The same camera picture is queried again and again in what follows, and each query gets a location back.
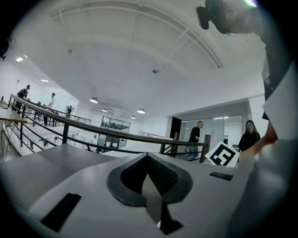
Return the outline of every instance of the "black shirt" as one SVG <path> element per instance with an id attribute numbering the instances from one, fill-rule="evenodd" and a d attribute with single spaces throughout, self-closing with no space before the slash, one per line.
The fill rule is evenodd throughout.
<path id="1" fill-rule="evenodd" d="M 288 71 L 292 56 L 289 54 L 283 36 L 278 31 L 274 20 L 271 19 L 266 10 L 260 8 L 260 12 L 264 28 L 261 40 L 266 44 L 266 60 L 262 72 L 266 101 Z"/>
<path id="2" fill-rule="evenodd" d="M 200 129 L 195 126 L 192 130 L 191 130 L 191 133 L 190 133 L 190 139 L 188 142 L 199 142 L 197 139 L 196 139 L 196 136 L 197 137 L 200 137 Z"/>
<path id="3" fill-rule="evenodd" d="M 260 134 L 257 133 L 245 133 L 240 142 L 239 142 L 239 149 L 241 151 L 246 151 L 247 149 L 251 148 L 255 143 L 257 143 L 260 140 Z"/>

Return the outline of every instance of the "dark doorway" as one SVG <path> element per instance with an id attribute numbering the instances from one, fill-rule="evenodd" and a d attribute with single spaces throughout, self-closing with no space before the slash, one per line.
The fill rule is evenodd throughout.
<path id="1" fill-rule="evenodd" d="M 175 139 L 175 133 L 178 133 L 177 140 L 179 140 L 181 123 L 182 123 L 182 120 L 173 117 L 172 127 L 171 127 L 171 133 L 169 135 L 170 138 Z"/>

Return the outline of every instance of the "jeans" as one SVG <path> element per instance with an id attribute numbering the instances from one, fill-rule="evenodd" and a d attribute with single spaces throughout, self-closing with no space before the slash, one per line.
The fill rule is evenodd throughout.
<path id="1" fill-rule="evenodd" d="M 194 158 L 198 157 L 198 155 L 199 155 L 197 146 L 188 146 L 187 152 L 194 152 L 193 154 L 190 154 L 186 158 L 187 161 L 192 161 L 192 160 L 194 160 Z"/>

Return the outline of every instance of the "recessed light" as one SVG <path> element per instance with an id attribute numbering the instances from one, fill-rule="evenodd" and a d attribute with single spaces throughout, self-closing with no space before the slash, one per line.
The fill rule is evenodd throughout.
<path id="1" fill-rule="evenodd" d="M 98 103 L 97 98 L 91 98 L 90 101 L 93 102 L 93 103 Z"/>
<path id="2" fill-rule="evenodd" d="M 145 110 L 141 108 L 141 109 L 138 110 L 138 113 L 145 114 Z"/>

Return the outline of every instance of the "woman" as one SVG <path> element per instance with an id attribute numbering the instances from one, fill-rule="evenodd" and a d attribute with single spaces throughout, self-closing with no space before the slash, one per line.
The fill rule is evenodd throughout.
<path id="1" fill-rule="evenodd" d="M 245 134 L 239 142 L 239 149 L 246 151 L 260 140 L 260 134 L 257 132 L 256 126 L 252 120 L 246 122 Z"/>

